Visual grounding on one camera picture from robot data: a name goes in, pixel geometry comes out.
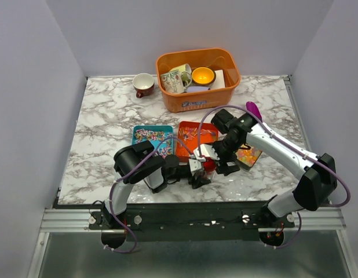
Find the clear plastic jar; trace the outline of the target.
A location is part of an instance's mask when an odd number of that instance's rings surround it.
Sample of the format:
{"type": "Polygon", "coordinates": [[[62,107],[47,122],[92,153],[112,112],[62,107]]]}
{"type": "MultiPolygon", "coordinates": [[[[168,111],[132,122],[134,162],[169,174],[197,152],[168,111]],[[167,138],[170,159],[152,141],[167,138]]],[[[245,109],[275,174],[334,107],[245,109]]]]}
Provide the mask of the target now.
{"type": "Polygon", "coordinates": [[[201,177],[206,180],[212,181],[216,172],[215,171],[202,171],[201,177]]]}

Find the red jar lid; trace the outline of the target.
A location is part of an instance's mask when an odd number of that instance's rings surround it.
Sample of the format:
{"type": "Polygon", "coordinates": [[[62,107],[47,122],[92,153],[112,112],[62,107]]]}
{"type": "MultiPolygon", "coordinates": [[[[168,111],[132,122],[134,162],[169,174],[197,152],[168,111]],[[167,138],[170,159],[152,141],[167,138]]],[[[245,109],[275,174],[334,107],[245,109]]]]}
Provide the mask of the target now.
{"type": "Polygon", "coordinates": [[[216,169],[216,164],[212,160],[203,162],[203,168],[206,172],[212,172],[216,169]]]}

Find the gold tin candy tray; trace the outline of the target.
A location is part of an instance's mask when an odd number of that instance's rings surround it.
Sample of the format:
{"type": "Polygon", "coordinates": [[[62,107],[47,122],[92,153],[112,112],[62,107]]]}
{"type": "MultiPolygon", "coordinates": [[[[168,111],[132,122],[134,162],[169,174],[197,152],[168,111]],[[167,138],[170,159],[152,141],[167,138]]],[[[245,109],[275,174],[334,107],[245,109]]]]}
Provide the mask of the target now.
{"type": "Polygon", "coordinates": [[[262,151],[249,144],[243,144],[236,152],[240,167],[249,171],[261,156],[262,151]]]}

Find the orange candy tray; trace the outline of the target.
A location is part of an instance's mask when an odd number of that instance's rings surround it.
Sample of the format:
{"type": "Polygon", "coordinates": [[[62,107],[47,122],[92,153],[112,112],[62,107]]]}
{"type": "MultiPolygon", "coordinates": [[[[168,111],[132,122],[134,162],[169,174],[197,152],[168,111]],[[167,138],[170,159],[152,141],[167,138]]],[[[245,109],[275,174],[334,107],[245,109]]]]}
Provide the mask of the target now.
{"type": "MultiPolygon", "coordinates": [[[[176,142],[176,156],[180,162],[187,162],[190,158],[190,151],[198,147],[199,122],[182,121],[178,127],[177,137],[184,143],[176,142]]],[[[200,129],[200,142],[207,144],[218,140],[219,131],[211,123],[203,123],[200,129]]]]}

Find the purple plastic scoop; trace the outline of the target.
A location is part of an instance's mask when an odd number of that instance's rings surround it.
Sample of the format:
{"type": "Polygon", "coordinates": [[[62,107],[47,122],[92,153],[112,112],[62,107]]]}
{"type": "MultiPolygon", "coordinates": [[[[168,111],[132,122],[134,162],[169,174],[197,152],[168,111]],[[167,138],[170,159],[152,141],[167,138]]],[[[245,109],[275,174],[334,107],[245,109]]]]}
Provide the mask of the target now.
{"type": "Polygon", "coordinates": [[[250,111],[253,115],[255,115],[260,121],[262,121],[262,116],[260,114],[260,111],[254,102],[252,101],[246,102],[246,109],[250,111]]]}

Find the teal candy tray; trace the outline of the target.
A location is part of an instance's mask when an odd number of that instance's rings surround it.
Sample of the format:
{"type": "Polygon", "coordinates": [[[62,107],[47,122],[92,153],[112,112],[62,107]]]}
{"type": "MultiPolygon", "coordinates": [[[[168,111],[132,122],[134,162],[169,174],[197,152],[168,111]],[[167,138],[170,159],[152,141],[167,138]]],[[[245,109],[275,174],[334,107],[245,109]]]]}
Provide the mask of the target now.
{"type": "MultiPolygon", "coordinates": [[[[168,125],[141,125],[135,126],[132,135],[132,145],[138,144],[143,141],[150,141],[156,148],[159,143],[174,135],[174,129],[168,125]]],[[[174,153],[174,140],[170,139],[165,141],[159,148],[158,154],[165,158],[167,155],[174,153]]]]}

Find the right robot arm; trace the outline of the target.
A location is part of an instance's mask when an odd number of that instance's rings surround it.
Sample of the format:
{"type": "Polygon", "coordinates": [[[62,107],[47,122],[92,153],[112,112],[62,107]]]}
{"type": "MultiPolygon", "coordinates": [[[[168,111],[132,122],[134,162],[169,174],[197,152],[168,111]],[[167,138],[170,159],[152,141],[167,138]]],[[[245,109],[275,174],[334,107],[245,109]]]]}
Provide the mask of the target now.
{"type": "Polygon", "coordinates": [[[226,163],[236,161],[236,151],[246,144],[272,157],[298,179],[295,188],[274,196],[262,207],[258,218],[265,226],[275,226],[281,217],[293,211],[317,210],[337,188],[335,160],[329,154],[319,156],[299,148],[248,113],[236,118],[222,109],[211,123],[224,135],[221,141],[213,143],[220,159],[219,173],[234,172],[227,169],[226,163]]]}

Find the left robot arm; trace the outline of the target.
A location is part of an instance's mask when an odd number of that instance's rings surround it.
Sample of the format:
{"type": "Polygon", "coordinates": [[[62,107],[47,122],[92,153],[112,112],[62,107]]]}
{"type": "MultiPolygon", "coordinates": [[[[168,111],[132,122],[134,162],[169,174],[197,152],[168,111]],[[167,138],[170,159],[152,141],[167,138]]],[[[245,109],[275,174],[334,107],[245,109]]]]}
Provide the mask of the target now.
{"type": "Polygon", "coordinates": [[[187,180],[192,189],[211,183],[204,162],[193,156],[182,164],[178,156],[158,155],[149,142],[124,147],[114,155],[116,178],[107,199],[104,201],[102,222],[110,229],[123,223],[122,214],[127,209],[127,201],[134,185],[144,181],[152,193],[159,193],[168,185],[187,180]]]}

